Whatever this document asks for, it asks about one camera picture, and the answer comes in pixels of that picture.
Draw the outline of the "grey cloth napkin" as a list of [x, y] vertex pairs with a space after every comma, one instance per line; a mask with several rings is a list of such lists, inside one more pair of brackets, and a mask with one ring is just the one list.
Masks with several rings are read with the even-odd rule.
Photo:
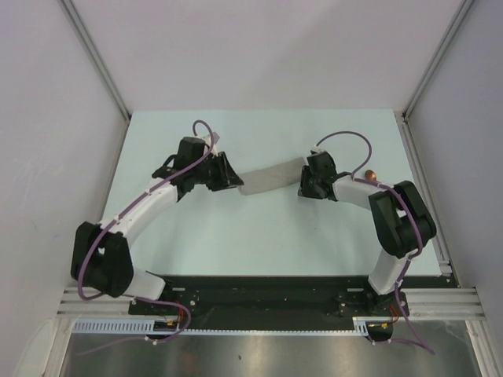
[[239, 174], [243, 185], [238, 190], [240, 194], [250, 196], [298, 184], [305, 162], [303, 157], [298, 157], [271, 167]]

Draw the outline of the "copper spoon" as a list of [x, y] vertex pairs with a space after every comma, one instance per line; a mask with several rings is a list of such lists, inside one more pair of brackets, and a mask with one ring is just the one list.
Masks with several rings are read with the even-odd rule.
[[364, 177], [368, 181], [378, 181], [377, 175], [373, 170], [367, 170], [364, 173]]

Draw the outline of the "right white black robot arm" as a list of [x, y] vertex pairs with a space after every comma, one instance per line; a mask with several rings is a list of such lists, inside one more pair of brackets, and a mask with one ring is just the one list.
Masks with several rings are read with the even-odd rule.
[[401, 309], [399, 289], [406, 271], [429, 240], [436, 224], [411, 181], [386, 185], [339, 172], [326, 151], [312, 153], [302, 167], [298, 195], [365, 210], [370, 214], [380, 254], [357, 301], [370, 315]]

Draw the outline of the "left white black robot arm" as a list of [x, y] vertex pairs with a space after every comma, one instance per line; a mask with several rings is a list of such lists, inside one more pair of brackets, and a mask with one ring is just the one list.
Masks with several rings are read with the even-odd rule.
[[[103, 295], [144, 298], [155, 313], [168, 312], [174, 296], [164, 289], [164, 278], [134, 267], [130, 254], [134, 241], [196, 186], [218, 192], [243, 184], [226, 154], [216, 151], [209, 138], [182, 138], [177, 152], [152, 173], [139, 197], [113, 218], [97, 224], [85, 221], [77, 228], [71, 276], [81, 299], [89, 301]], [[86, 295], [87, 287], [97, 293]]]

